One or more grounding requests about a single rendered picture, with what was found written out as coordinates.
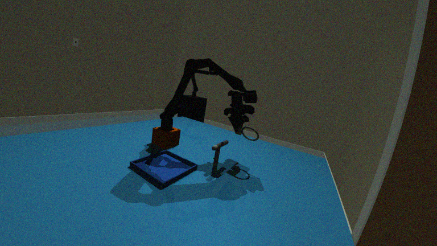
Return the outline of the blue tray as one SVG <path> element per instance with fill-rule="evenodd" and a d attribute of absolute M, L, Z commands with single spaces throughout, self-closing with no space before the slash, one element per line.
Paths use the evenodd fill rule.
<path fill-rule="evenodd" d="M 167 149 L 130 161 L 130 167 L 161 188 L 197 170 L 197 166 Z"/>

